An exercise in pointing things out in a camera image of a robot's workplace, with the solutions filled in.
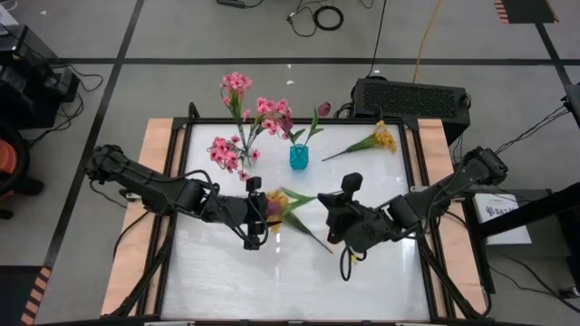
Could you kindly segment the dark pink artificial tulip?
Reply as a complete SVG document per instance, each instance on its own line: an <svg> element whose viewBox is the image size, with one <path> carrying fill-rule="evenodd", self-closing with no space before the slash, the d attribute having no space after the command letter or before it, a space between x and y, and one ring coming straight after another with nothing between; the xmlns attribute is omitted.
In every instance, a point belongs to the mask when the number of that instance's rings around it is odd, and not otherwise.
<svg viewBox="0 0 580 326"><path fill-rule="evenodd" d="M305 132L305 129L293 131L294 121L287 115L282 117L280 126L283 131L283 139L290 140L293 146L296 145L296 141Z"/></svg>
<svg viewBox="0 0 580 326"><path fill-rule="evenodd" d="M314 109L314 116L312 118L312 122L311 122L311 126L306 138L306 141L303 143L303 145L306 147L310 138L313 137L315 134L323 131L322 128L318 127L319 124L319 120L323 117L326 117L330 111L331 111L332 105L330 102L325 101L322 104L320 104L316 109Z"/></svg>

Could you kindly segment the black perforated computer case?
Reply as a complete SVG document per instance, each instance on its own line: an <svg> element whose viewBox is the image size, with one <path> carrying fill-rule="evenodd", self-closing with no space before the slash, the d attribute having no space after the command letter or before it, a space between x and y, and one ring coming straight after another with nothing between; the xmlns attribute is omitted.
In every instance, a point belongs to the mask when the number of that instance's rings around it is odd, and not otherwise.
<svg viewBox="0 0 580 326"><path fill-rule="evenodd" d="M439 119L448 144L470 126L471 98L463 88L388 81L381 76L359 79L352 91L353 118L399 118L407 122Z"/></svg>

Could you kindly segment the black metal stand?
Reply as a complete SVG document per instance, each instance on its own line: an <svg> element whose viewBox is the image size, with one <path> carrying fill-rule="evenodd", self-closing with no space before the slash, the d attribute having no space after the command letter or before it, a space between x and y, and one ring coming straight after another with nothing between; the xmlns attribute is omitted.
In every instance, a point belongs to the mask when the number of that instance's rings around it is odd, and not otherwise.
<svg viewBox="0 0 580 326"><path fill-rule="evenodd" d="M478 273L482 277L485 290L493 293L495 286L488 265L483 227L478 224L472 205L475 194L473 191L466 194L462 209L466 214ZM515 222L521 218L525 225L530 225L550 216L558 218L565 243L570 250L566 262L574 279L575 288L580 291L580 182L557 192L549 191L545 197L534 200L521 197L518 201L525 204L510 213L508 222Z"/></svg>

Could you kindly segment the light wooden side board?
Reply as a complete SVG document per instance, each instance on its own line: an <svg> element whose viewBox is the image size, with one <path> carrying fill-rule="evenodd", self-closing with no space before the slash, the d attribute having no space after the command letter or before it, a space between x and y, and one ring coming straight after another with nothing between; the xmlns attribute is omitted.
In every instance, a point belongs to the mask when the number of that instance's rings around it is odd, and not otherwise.
<svg viewBox="0 0 580 326"><path fill-rule="evenodd" d="M413 181L417 186L434 184L453 172L452 158L440 120L418 120L416 129L406 130L408 151L411 159ZM487 309L486 296L482 290L479 270L473 253L468 228L464 225L462 205L451 203L439 224L438 236L428 238L429 247L441 251L441 263L449 278L455 283L472 308L482 313ZM459 306L450 301L439 277L421 261L430 317L464 317Z"/></svg>
<svg viewBox="0 0 580 326"><path fill-rule="evenodd" d="M141 165L175 177L179 173L184 138L181 120L151 119L137 160ZM101 307L102 315L110 315L118 309L137 285L147 263L160 250L166 238L169 218L146 214L143 204L137 199L128 204L122 227L127 233L121 238L113 259Z"/></svg>

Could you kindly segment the pale orange-yellow flower bunch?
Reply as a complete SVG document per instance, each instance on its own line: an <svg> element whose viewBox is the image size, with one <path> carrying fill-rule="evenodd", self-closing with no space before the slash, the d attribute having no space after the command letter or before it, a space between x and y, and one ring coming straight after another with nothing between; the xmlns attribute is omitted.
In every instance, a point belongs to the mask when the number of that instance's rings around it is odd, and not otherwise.
<svg viewBox="0 0 580 326"><path fill-rule="evenodd" d="M388 130L386 123L383 120L379 120L375 124L374 130L369 136L356 143L353 143L352 145L348 146L346 149L342 150L339 153L336 153L328 158L324 158L323 161L344 154L354 153L355 151L374 148L388 149L391 153L394 153L397 150L397 143L391 132Z"/></svg>

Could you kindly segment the black floor mat striped edge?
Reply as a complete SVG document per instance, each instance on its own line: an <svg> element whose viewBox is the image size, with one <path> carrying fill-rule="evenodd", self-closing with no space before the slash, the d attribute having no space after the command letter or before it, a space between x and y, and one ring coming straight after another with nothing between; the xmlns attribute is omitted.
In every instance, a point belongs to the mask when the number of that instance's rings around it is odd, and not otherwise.
<svg viewBox="0 0 580 326"><path fill-rule="evenodd" d="M52 270L45 266L0 265L0 326L31 326Z"/></svg>
<svg viewBox="0 0 580 326"><path fill-rule="evenodd" d="M504 24L559 23L548 0L493 0L499 20Z"/></svg>

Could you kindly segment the orange shop vacuum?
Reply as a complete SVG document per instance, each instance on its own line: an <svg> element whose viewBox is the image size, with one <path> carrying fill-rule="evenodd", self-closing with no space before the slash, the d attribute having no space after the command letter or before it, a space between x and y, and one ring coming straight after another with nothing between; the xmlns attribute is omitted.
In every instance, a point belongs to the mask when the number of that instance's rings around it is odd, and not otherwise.
<svg viewBox="0 0 580 326"><path fill-rule="evenodd" d="M0 203L15 195L37 196L44 183L28 176L30 167L28 141L18 129L0 120Z"/></svg>

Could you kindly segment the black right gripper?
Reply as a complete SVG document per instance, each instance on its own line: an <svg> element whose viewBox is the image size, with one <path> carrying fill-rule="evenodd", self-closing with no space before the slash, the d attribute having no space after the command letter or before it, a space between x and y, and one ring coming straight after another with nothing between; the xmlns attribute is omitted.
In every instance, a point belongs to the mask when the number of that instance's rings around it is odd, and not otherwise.
<svg viewBox="0 0 580 326"><path fill-rule="evenodd" d="M363 176L354 172L343 177L342 193L317 195L328 211L327 242L333 245L344 242L361 254L395 236L395 225L388 216L353 200L353 194L361 188L362 182Z"/></svg>

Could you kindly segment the blue glass vase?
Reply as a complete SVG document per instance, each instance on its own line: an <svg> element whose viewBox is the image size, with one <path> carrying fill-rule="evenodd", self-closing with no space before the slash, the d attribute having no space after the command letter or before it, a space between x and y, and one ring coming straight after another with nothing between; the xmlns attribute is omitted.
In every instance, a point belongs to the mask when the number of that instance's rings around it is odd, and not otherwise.
<svg viewBox="0 0 580 326"><path fill-rule="evenodd" d="M289 163L293 170L304 170L309 164L309 148L296 144L289 149Z"/></svg>

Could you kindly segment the pink artificial flower bunch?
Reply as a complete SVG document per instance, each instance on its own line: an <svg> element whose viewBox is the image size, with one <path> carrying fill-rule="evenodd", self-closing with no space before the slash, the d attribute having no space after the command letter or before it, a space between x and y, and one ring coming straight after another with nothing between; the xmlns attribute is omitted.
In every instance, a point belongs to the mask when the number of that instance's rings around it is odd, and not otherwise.
<svg viewBox="0 0 580 326"><path fill-rule="evenodd" d="M249 177L247 171L251 167L244 167L241 160L240 151L242 149L241 140L238 135L229 139L216 137L208 148L208 154L211 161L215 162L221 169L233 174L237 173L240 181L245 182ZM261 152L254 149L254 163L261 157Z"/></svg>
<svg viewBox="0 0 580 326"><path fill-rule="evenodd" d="M271 101L260 97L257 99L256 112L257 115L252 119L250 125L249 136L246 140L247 145L253 148L253 143L263 132L283 139L281 119L285 115L293 119L293 112L288 101Z"/></svg>
<svg viewBox="0 0 580 326"><path fill-rule="evenodd" d="M248 77L239 72L225 75L220 84L222 103L227 107L237 125L241 146L244 151L248 151L244 123L249 120L251 110L244 110L243 104L246 93L252 84L253 82Z"/></svg>

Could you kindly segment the purple yellow flower stem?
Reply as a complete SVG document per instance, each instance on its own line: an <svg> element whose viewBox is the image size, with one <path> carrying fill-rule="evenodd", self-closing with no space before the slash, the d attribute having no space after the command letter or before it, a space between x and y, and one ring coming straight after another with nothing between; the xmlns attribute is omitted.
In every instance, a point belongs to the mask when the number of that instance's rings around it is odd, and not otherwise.
<svg viewBox="0 0 580 326"><path fill-rule="evenodd" d="M285 194L288 196L289 199L289 204L283 213L283 221L281 225L287 225L303 235L308 235L312 237L319 245L321 245L326 251L328 251L331 254L332 250L321 240L319 240L313 234L313 232L302 222L302 220L298 218L297 215L295 214L295 210L297 208L307 205L310 202L314 201L315 197L299 194L286 187L280 187L278 189L281 189L283 192L285 192Z"/></svg>

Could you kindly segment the yellow veined flower bunch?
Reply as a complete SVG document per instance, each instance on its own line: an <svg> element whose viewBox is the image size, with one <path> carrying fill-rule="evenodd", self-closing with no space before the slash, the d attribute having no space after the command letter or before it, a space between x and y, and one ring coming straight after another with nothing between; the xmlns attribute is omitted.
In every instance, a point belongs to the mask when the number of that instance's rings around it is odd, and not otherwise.
<svg viewBox="0 0 580 326"><path fill-rule="evenodd" d="M283 221L283 213L289 204L289 199L281 189L268 192L266 198L268 199L267 222L270 224L270 231L277 234Z"/></svg>

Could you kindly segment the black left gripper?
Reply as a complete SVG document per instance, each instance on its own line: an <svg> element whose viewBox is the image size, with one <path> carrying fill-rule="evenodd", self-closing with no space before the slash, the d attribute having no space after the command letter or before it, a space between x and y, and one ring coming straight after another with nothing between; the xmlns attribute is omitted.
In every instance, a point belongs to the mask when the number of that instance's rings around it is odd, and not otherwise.
<svg viewBox="0 0 580 326"><path fill-rule="evenodd" d="M248 197L235 197L235 218L239 225L247 225L248 233L244 240L245 250L258 250L261 246L260 235L269 234L266 211L268 199L264 192L257 192L262 187L261 177L249 177L246 180Z"/></svg>

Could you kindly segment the black equipment rack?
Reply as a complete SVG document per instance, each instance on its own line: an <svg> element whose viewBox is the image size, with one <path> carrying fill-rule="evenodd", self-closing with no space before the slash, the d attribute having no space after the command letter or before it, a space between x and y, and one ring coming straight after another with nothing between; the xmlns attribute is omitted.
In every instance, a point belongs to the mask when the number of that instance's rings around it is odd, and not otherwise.
<svg viewBox="0 0 580 326"><path fill-rule="evenodd" d="M50 64L56 58L28 26L0 24L0 120L17 129L52 127L80 84L72 69Z"/></svg>

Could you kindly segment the white printed sheet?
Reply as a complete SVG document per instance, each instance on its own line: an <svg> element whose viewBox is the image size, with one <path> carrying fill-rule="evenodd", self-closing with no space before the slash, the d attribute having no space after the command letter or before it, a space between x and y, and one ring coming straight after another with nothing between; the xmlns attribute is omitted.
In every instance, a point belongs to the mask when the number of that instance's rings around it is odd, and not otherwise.
<svg viewBox="0 0 580 326"><path fill-rule="evenodd" d="M520 203L516 196L507 193L478 192L472 198L472 205L478 224L483 227L486 245L531 245L531 236L521 218L508 222L510 213L518 210Z"/></svg>

